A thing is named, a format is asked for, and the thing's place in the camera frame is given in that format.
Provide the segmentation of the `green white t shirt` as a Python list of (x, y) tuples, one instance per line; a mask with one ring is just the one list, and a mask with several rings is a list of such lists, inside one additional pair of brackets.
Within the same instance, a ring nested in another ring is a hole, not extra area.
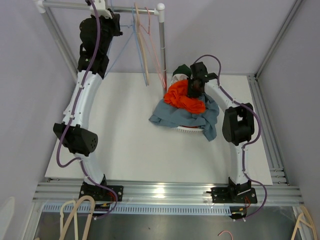
[(178, 81), (187, 80), (191, 76), (191, 69), (185, 64), (180, 65), (177, 67), (176, 70), (173, 71), (170, 84), (173, 85)]

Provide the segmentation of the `orange t shirt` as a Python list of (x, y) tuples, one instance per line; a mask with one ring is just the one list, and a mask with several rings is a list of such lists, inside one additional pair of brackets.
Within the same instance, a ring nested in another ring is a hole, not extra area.
[(188, 80), (179, 80), (172, 84), (167, 93), (164, 95), (163, 100), (166, 104), (178, 109), (187, 110), (192, 114), (202, 114), (205, 112), (205, 103), (198, 98), (190, 98), (188, 93)]

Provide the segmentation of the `beige wooden hanger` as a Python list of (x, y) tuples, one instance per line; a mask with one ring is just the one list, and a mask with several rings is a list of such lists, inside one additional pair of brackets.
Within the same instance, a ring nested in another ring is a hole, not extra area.
[(139, 45), (140, 45), (141, 52), (142, 52), (142, 60), (143, 60), (143, 65), (144, 65), (144, 69), (145, 69), (145, 73), (146, 73), (147, 86), (149, 86), (150, 80), (149, 80), (147, 55), (146, 55), (146, 49), (144, 46), (143, 35), (142, 35), (141, 29), (140, 29), (140, 26), (141, 26), (140, 13), (139, 13), (139, 8), (138, 8), (138, 5), (136, 2), (134, 2), (133, 6), (134, 6), (134, 10), (135, 10), (135, 20), (136, 20), (136, 25), (137, 25), (136, 28), (137, 28), (137, 33), (138, 33), (138, 41), (139, 41)]

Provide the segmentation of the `pink wire hanger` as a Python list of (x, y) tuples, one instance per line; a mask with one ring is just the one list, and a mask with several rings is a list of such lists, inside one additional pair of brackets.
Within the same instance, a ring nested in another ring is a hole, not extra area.
[(151, 50), (149, 49), (149, 45), (146, 43), (146, 40), (144, 39), (144, 35), (142, 35), (142, 38), (144, 40), (144, 43), (146, 44), (148, 53), (149, 53), (149, 55), (151, 57), (151, 60), (152, 60), (153, 66), (154, 66), (154, 68), (156, 70), (156, 73), (158, 75), (158, 78), (161, 81), (163, 89), (165, 89), (166, 88), (165, 78), (164, 78), (164, 75), (163, 75), (162, 70), (161, 70), (160, 60), (158, 58), (158, 54), (157, 54), (157, 51), (156, 51), (156, 46), (155, 46), (155, 43), (153, 41), (153, 37), (152, 37), (152, 34), (151, 34), (151, 12), (147, 7), (145, 7), (144, 9), (147, 11), (147, 15), (148, 15), (148, 26), (147, 26), (147, 29), (146, 29), (145, 26), (142, 23), (140, 23), (139, 27), (141, 27), (144, 30), (145, 34), (149, 38), (149, 42), (150, 42), (150, 45), (152, 47), (152, 53), (151, 53)]

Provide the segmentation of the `grey blue t shirt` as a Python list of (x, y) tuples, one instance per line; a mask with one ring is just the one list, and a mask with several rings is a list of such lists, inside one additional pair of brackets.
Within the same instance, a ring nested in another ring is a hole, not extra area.
[(190, 113), (186, 109), (176, 108), (160, 100), (153, 111), (149, 121), (157, 126), (177, 128), (195, 127), (203, 131), (204, 136), (210, 142), (217, 137), (216, 124), (220, 108), (212, 97), (207, 94), (199, 98), (204, 103), (203, 113)]

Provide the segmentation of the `light blue wire hanger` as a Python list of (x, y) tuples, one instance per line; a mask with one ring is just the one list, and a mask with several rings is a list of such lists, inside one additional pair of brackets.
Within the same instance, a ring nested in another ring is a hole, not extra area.
[(132, 25), (133, 35), (134, 35), (135, 44), (136, 44), (136, 48), (137, 48), (137, 52), (138, 52), (141, 73), (142, 73), (143, 78), (144, 78), (144, 83), (147, 86), (148, 85), (147, 76), (146, 76), (145, 67), (144, 67), (144, 63), (143, 63), (142, 51), (141, 51), (141, 47), (140, 47), (140, 44), (139, 44), (137, 24), (136, 24), (136, 20), (135, 20), (135, 13), (134, 13), (133, 6), (131, 7), (131, 14), (132, 14), (132, 23), (133, 23), (133, 25)]

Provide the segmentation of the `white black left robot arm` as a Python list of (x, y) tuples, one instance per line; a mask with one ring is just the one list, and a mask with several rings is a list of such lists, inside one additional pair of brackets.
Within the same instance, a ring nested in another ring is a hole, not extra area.
[(84, 175), (79, 193), (81, 197), (89, 195), (95, 201), (120, 202), (123, 187), (107, 184), (95, 154), (99, 137), (89, 130), (94, 99), (109, 64), (107, 53), (110, 44), (113, 37), (123, 34), (120, 15), (91, 15), (80, 23), (79, 30), (81, 45), (76, 86), (62, 122), (53, 126), (53, 132), (59, 139), (56, 163), (60, 168), (66, 168), (73, 162), (79, 162)]

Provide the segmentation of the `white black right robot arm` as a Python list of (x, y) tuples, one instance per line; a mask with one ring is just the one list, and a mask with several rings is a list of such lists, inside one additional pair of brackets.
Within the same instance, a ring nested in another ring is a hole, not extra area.
[(252, 181), (246, 171), (245, 144), (252, 140), (255, 133), (253, 106), (236, 103), (219, 83), (219, 76), (209, 73), (203, 62), (190, 66), (191, 77), (188, 78), (187, 96), (199, 97), (207, 94), (224, 112), (222, 135), (229, 143), (231, 171), (228, 185), (212, 187), (207, 193), (214, 204), (248, 204), (256, 203), (256, 194)]

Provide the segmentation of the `pink hanger hook floor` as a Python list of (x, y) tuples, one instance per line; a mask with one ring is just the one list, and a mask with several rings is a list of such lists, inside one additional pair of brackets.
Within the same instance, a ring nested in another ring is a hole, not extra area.
[(221, 232), (218, 233), (218, 237), (222, 236), (223, 234), (228, 234), (228, 236), (230, 237), (231, 240), (234, 240), (234, 236), (233, 234), (228, 231), (228, 230), (222, 230)]

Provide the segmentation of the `beige hanger bottom right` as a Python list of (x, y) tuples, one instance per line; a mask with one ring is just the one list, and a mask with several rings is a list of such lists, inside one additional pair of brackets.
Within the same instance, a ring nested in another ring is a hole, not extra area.
[(291, 240), (319, 240), (316, 226), (311, 214), (304, 205), (293, 208), (295, 214), (295, 225), (292, 231)]

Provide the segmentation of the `white plastic laundry basket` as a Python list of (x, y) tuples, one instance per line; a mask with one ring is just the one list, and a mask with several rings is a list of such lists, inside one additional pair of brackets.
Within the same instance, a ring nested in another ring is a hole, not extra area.
[(178, 126), (172, 128), (175, 131), (187, 134), (202, 134), (203, 130), (201, 128), (196, 127), (185, 127), (185, 126)]

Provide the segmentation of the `silver white clothes rack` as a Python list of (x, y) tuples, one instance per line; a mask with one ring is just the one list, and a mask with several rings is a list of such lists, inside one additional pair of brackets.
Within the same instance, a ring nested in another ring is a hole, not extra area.
[[(107, 9), (111, 9), (114, 13), (128, 13), (131, 12), (131, 7), (120, 7), (120, 6), (110, 6), (105, 0)], [(74, 80), (77, 79), (76, 70), (76, 60), (74, 54), (72, 53), (60, 27), (51, 12), (50, 8), (62, 8), (62, 9), (74, 9), (74, 10), (85, 10), (90, 11), (90, 7), (87, 4), (82, 3), (68, 3), (68, 2), (58, 2), (49, 0), (35, 0), (33, 2), (42, 15), (44, 22), (53, 37), (60, 54), (65, 61), (72, 77)], [(139, 8), (139, 14), (148, 15), (145, 9)], [(158, 18), (158, 28), (159, 28), (159, 45), (160, 45), (160, 66), (166, 83), (164, 91), (167, 91), (167, 63), (166, 63), (166, 44), (165, 44), (165, 5), (163, 3), (158, 3), (156, 8), (149, 10), (151, 15), (157, 16)]]

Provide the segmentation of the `beige hangers bottom left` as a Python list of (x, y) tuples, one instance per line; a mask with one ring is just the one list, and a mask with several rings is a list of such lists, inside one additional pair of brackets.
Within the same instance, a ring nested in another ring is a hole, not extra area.
[[(91, 221), (93, 218), (93, 213), (95, 210), (95, 200), (93, 199), (92, 196), (89, 195), (84, 195), (82, 197), (80, 197), (77, 201), (75, 200), (69, 200), (65, 203), (62, 204), (61, 208), (60, 208), (60, 236), (59, 236), (59, 240), (64, 240), (67, 234), (67, 231), (69, 229), (69, 226), (71, 224), (71, 221), (74, 220), (74, 237), (76, 240), (79, 239), (79, 233), (78, 233), (78, 208), (81, 206), (81, 204), (84, 201), (89, 201), (90, 203), (90, 208), (89, 208), (89, 213), (87, 215), (87, 219), (86, 219), (86, 223), (85, 223), (85, 227), (83, 230), (83, 234), (82, 234), (82, 239), (86, 240), (88, 238), (88, 234), (89, 234), (89, 229), (91, 226)], [(67, 205), (73, 204), (73, 208), (72, 211), (70, 212), (65, 224), (64, 224), (64, 208)]]

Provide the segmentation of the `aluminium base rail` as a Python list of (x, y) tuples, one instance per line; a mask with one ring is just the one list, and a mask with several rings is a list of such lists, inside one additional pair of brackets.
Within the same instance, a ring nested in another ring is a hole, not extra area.
[[(222, 186), (209, 183), (176, 183), (146, 181), (107, 182), (113, 186), (123, 186), (122, 203), (142, 205), (205, 205), (212, 203), (207, 193), (211, 188)], [(72, 179), (52, 179), (40, 182), (33, 195), (33, 202), (62, 202), (77, 199), (82, 181)], [(265, 206), (298, 206), (304, 203), (300, 188), (285, 184), (268, 185)]]

